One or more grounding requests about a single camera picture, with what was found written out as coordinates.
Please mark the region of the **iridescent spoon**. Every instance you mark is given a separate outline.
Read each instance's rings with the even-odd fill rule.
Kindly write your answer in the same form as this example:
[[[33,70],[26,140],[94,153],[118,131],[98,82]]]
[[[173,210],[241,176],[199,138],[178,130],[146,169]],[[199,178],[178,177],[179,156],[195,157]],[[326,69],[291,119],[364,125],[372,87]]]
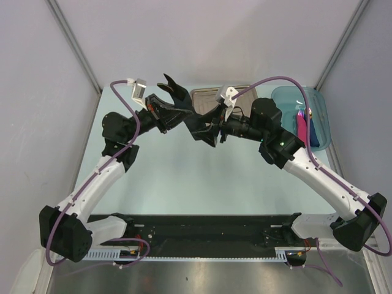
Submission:
[[[162,89],[163,91],[169,93],[172,95],[174,93],[172,87],[170,85],[164,84],[164,83],[158,83],[157,86]]]

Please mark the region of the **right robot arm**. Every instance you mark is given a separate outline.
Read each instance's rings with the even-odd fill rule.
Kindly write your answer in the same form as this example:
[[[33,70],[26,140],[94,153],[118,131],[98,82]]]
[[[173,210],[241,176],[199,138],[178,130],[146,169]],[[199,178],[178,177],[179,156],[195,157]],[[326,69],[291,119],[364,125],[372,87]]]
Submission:
[[[249,116],[235,115],[219,104],[196,115],[197,128],[191,133],[212,147],[229,135],[259,142],[258,151],[268,164],[296,176],[334,208],[333,214],[294,214],[282,231],[288,245],[308,238],[334,238],[351,251],[362,250],[381,223],[386,198],[355,188],[323,165],[303,141],[281,126],[281,117],[269,98],[255,99]]]

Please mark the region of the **dark knife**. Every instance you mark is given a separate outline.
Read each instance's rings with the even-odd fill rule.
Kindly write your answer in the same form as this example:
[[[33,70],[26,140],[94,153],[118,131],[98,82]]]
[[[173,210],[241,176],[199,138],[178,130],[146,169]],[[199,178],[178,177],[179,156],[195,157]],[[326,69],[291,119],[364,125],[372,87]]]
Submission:
[[[164,77],[167,81],[167,85],[170,85],[173,89],[174,92],[177,92],[179,90],[179,85],[174,81],[174,79],[172,79],[172,77],[170,77],[167,74],[164,74]]]

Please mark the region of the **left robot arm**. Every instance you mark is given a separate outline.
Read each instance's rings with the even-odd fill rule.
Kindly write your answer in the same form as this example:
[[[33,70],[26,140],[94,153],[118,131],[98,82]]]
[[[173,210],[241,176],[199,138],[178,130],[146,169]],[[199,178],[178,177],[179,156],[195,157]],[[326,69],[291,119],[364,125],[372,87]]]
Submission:
[[[135,139],[153,128],[163,134],[195,114],[189,95],[173,97],[170,104],[152,94],[145,108],[127,118],[117,112],[107,113],[102,120],[105,147],[91,174],[66,199],[55,207],[45,206],[39,214],[40,241],[47,262],[52,252],[79,262],[90,248],[108,241],[123,245],[135,239],[132,219],[114,213],[94,222],[89,217],[102,197],[136,160],[139,147]]]

